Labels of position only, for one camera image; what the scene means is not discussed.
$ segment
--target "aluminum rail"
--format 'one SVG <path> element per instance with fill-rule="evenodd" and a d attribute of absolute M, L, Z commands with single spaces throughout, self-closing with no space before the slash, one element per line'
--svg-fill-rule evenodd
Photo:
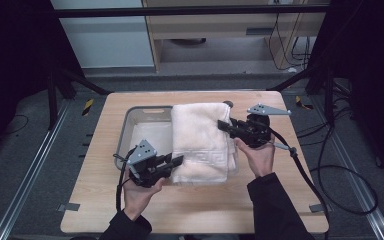
<path fill-rule="evenodd" d="M 57 123 L 55 124 L 54 128 L 49 130 L 46 134 L 45 139 L 43 140 L 35 158 L 33 159 L 32 164 L 30 165 L 29 170 L 27 171 L 26 176 L 23 179 L 23 182 L 18 188 L 10 206 L 5 212 L 5 215 L 2 217 L 0 221 L 0 240 L 5 240 L 8 238 L 15 224 L 15 221 L 18 218 L 18 215 L 21 212 L 21 209 L 23 208 L 24 203 L 29 196 L 30 190 L 32 189 L 37 177 L 39 176 L 39 172 L 43 166 L 43 163 L 45 162 L 52 144 L 54 143 L 56 136 L 58 135 L 62 123 L 64 122 L 69 105 L 69 101 L 63 101 Z"/>

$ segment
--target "person's arm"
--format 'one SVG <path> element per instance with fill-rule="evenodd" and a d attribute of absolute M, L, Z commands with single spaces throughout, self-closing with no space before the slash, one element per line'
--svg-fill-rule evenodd
<path fill-rule="evenodd" d="M 129 177 L 126 169 L 125 179 Z M 144 188 L 133 181 L 123 185 L 124 209 L 117 212 L 110 221 L 110 226 L 100 236 L 100 240 L 145 240 L 152 231 L 151 224 L 141 214 L 148 206 L 152 196 L 161 191 L 164 178 L 158 180 L 154 186 Z"/>
<path fill-rule="evenodd" d="M 253 203 L 255 239 L 314 239 L 273 172 L 274 136 L 259 148 L 250 148 L 239 138 L 235 143 L 255 174 L 247 186 Z"/>
<path fill-rule="evenodd" d="M 151 224 L 143 216 L 132 221 L 123 209 L 113 217 L 99 240 L 145 240 L 151 231 Z"/>
<path fill-rule="evenodd" d="M 248 192 L 254 206 L 255 239 L 314 239 L 275 173 L 253 180 Z"/>

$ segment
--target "gray mount plate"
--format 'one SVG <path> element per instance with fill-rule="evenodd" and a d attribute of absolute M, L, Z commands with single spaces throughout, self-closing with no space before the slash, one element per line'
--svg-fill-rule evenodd
<path fill-rule="evenodd" d="M 248 108 L 247 112 L 257 115 L 291 115 L 291 111 L 285 111 L 274 107 L 269 107 L 261 103 Z"/>
<path fill-rule="evenodd" d="M 129 165 L 134 165 L 156 155 L 157 150 L 155 150 L 146 139 L 143 139 L 136 147 L 132 155 L 130 155 L 127 163 Z"/>

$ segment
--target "metal bracket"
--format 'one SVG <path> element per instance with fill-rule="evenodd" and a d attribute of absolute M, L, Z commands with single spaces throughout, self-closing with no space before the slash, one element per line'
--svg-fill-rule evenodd
<path fill-rule="evenodd" d="M 292 114 L 290 110 L 285 111 L 282 109 L 269 107 L 269 106 L 263 105 L 261 103 L 255 105 L 251 108 L 248 108 L 247 112 L 252 113 L 252 114 L 257 114 L 257 115 L 263 115 L 263 116 L 267 116 L 267 115 L 291 115 Z"/>
<path fill-rule="evenodd" d="M 80 204 L 78 203 L 67 203 L 67 204 L 60 204 L 57 208 L 58 212 L 65 212 L 66 210 L 69 211 L 78 211 L 80 208 Z"/>
<path fill-rule="evenodd" d="M 143 139 L 139 145 L 136 147 L 135 151 L 130 155 L 127 164 L 129 164 L 130 171 L 140 179 L 138 172 L 136 171 L 134 165 L 145 161 L 148 158 L 155 157 L 157 155 L 157 150 L 149 144 L 146 139 Z"/>
<path fill-rule="evenodd" d="M 329 212 L 333 211 L 333 208 L 329 204 L 326 204 L 326 207 Z M 323 206 L 321 204 L 310 205 L 309 208 L 312 213 L 324 212 Z"/>

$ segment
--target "black sleeve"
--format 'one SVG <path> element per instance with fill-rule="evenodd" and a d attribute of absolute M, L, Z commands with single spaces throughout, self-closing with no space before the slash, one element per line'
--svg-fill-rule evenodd
<path fill-rule="evenodd" d="M 101 235 L 99 240 L 145 240 L 151 231 L 152 227 L 148 220 L 139 216 L 133 222 L 123 210 L 114 216 L 110 221 L 110 226 Z"/>
<path fill-rule="evenodd" d="M 248 192 L 254 206 L 255 239 L 314 239 L 275 173 L 250 182 Z"/>

